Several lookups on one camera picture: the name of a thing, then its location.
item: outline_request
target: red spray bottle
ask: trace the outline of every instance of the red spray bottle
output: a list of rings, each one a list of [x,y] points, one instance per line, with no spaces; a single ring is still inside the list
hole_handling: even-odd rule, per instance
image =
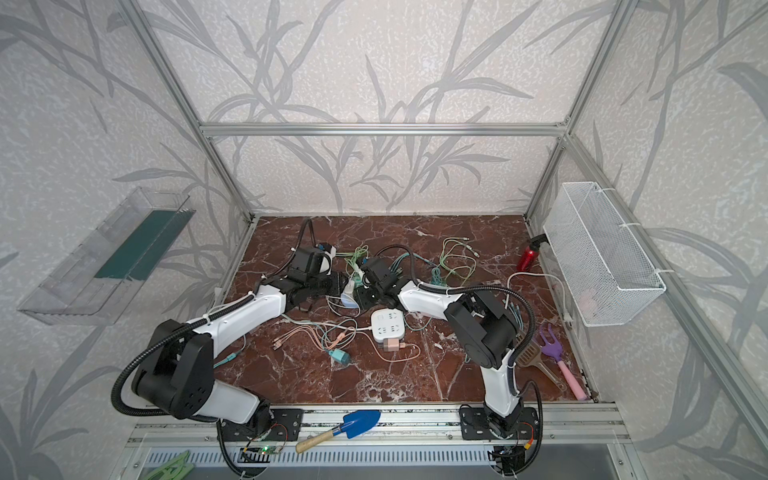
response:
[[[526,246],[525,250],[523,250],[523,254],[520,256],[520,261],[518,261],[518,272],[527,272],[531,269],[531,265],[533,265],[533,262],[538,258],[538,251],[541,249],[541,244],[544,242],[549,243],[547,241],[546,233],[531,238],[531,242]]]

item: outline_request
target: power socket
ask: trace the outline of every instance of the power socket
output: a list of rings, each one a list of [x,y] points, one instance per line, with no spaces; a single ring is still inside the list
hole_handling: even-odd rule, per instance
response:
[[[406,319],[400,310],[377,310],[371,313],[371,331],[379,343],[385,339],[401,339],[406,335]]]

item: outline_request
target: brown marble tabletop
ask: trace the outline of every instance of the brown marble tabletop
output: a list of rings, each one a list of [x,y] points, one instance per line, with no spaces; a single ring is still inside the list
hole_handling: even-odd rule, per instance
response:
[[[283,264],[296,243],[300,217],[261,217],[248,245],[230,290],[231,300],[248,293],[262,273],[274,271]],[[456,217],[317,217],[313,219],[318,242],[328,242],[339,252],[354,251],[366,244],[373,255],[391,243],[404,243],[419,255],[438,260],[442,240],[446,237],[468,237],[479,252],[477,270],[471,283],[501,282],[515,271],[521,249],[528,242],[528,232],[520,216],[456,216]],[[305,234],[303,245],[309,245]],[[401,252],[384,254],[394,260]],[[430,269],[422,261],[416,263],[418,275],[430,278]],[[334,268],[342,268],[336,260]],[[541,272],[537,264],[531,270]],[[511,288],[521,293],[533,306],[538,322],[552,322],[554,332],[564,347],[563,360],[577,378],[579,368],[564,327],[543,277],[517,276]],[[341,310],[341,313],[356,313]],[[370,311],[357,318],[359,326],[370,325]],[[288,312],[294,320],[338,322],[329,311],[325,299],[318,299],[309,313],[294,309]],[[406,316],[414,329],[429,319]],[[331,402],[481,402],[485,394],[480,367],[465,363],[465,353],[451,327],[444,320],[433,319],[420,331],[406,328],[403,340],[419,345],[421,354],[412,360],[389,363],[373,351],[371,342],[358,334],[344,347],[352,357],[347,367],[333,362],[329,356],[310,344],[310,338],[299,333],[281,348],[273,349],[273,339],[295,327],[285,319],[270,320],[247,335],[246,349],[235,360],[216,370],[216,377],[248,389],[272,403],[331,403]],[[237,340],[225,349],[219,359],[240,349]],[[403,359],[414,354],[408,347],[395,353],[380,350],[388,359]],[[557,364],[547,356],[542,359],[549,369],[562,378]],[[516,369],[520,387],[528,379],[539,385],[544,401],[575,400],[570,389],[562,392],[538,368]]]

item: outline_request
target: wallpaper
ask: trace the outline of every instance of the wallpaper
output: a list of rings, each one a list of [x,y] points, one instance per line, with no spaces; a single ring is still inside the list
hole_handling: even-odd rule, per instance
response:
[[[140,45],[110,2],[0,5],[0,474],[105,478],[135,419],[109,391],[163,319],[212,300],[244,227]],[[196,210],[109,327],[16,311],[135,188]]]
[[[254,211],[319,215],[522,214],[554,145],[550,137],[218,140]]]
[[[641,2],[575,127],[764,392],[766,13],[766,2]],[[583,179],[566,156],[534,232],[558,183]],[[768,460],[663,298],[626,326],[577,319],[574,329],[649,478],[768,478]]]
[[[200,119],[562,121],[614,2],[141,0]]]

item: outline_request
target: brown litter scoop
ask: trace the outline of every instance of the brown litter scoop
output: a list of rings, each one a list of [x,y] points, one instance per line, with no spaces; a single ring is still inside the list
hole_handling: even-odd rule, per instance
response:
[[[538,369],[544,372],[544,374],[549,377],[549,379],[560,389],[561,392],[564,392],[566,389],[568,389],[568,387],[565,385],[565,382],[560,380],[544,364],[544,361],[541,359],[541,346],[536,343],[536,340],[534,339],[531,339],[531,342],[527,347],[525,347],[525,350],[520,352],[520,355],[517,358],[517,364],[522,367],[538,367]]]

